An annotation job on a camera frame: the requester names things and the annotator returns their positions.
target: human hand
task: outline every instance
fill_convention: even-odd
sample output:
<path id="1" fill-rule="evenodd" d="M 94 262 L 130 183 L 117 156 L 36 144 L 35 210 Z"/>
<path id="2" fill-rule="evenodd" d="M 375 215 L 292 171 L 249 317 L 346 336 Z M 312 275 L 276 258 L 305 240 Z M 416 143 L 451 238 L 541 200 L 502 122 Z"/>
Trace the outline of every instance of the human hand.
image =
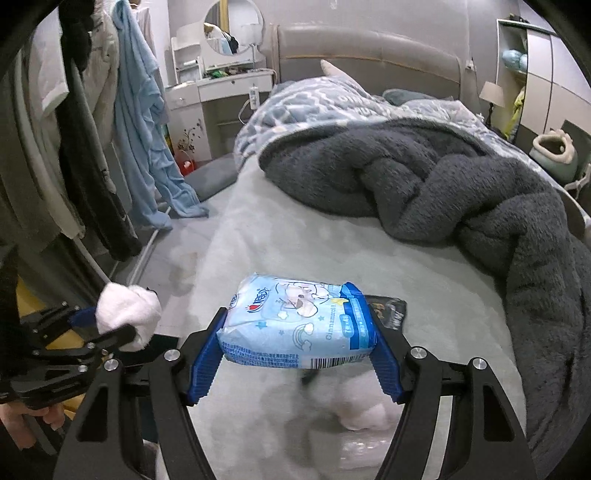
<path id="1" fill-rule="evenodd" d="M 39 410 L 30 410 L 21 401 L 12 401 L 0 405 L 0 421 L 12 437 L 19 449 L 31 448 L 37 439 L 27 426 L 23 415 L 43 417 L 43 421 L 51 426 L 53 430 L 60 428 L 65 421 L 64 407 L 61 403 Z"/>

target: dark gray fluffy blanket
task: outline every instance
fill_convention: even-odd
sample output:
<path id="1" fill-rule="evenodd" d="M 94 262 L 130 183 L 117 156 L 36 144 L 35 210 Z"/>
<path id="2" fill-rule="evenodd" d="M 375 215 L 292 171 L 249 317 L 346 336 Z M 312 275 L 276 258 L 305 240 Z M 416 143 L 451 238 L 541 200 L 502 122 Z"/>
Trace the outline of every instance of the dark gray fluffy blanket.
<path id="1" fill-rule="evenodd" d="M 259 164 L 306 205 L 377 216 L 403 241 L 454 239 L 504 279 L 527 438 L 547 476 L 591 406 L 591 252 L 569 234 L 557 192 L 519 160 L 410 119 L 299 132 L 268 146 Z"/>

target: light gray bed sheet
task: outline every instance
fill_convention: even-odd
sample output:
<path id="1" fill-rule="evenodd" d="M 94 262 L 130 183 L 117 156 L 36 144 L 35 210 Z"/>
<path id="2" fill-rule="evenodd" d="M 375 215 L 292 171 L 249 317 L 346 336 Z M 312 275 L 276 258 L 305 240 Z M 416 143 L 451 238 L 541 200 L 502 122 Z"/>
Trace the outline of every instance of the light gray bed sheet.
<path id="1" fill-rule="evenodd" d="M 217 309 L 228 305 L 239 282 L 253 272 L 351 281 L 364 293 L 406 300 L 404 334 L 410 344 L 452 362 L 484 357 L 525 426 L 521 377 L 502 300 L 493 279 L 457 248 L 402 244 L 384 233 L 377 219 L 312 210 L 267 181 L 251 158 L 202 259 L 187 335 L 206 328 Z M 306 430 L 317 412 L 300 387 L 300 375 L 295 369 L 222 361 L 209 395 L 189 409 L 218 480 L 325 478 L 308 458 Z M 439 475 L 450 407 L 450 398 L 442 399 L 424 479 Z M 157 467 L 158 477 L 165 478 L 161 457 Z M 349 472 L 347 478 L 373 479 L 376 472 L 377 468 Z"/>

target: round mirror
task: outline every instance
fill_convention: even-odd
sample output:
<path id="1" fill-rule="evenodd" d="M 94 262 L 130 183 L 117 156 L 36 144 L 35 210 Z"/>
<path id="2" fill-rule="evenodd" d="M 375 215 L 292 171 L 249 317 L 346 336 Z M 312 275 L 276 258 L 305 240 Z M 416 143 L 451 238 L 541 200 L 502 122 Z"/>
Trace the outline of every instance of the round mirror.
<path id="1" fill-rule="evenodd" d="M 207 43 L 218 53 L 235 55 L 262 41 L 262 17 L 249 0 L 227 0 L 209 9 L 203 24 Z"/>

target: table lamp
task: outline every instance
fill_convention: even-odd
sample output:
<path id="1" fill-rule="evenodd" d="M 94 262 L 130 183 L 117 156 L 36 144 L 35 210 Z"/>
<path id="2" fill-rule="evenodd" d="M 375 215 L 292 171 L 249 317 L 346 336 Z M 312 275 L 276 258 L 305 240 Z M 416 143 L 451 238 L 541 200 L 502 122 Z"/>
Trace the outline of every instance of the table lamp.
<path id="1" fill-rule="evenodd" d="M 484 87 L 480 91 L 480 98 L 490 104 L 488 109 L 488 118 L 486 119 L 485 125 L 487 128 L 491 127 L 491 116 L 492 110 L 496 106 L 505 106 L 505 94 L 503 88 L 498 86 L 496 83 L 485 82 Z"/>

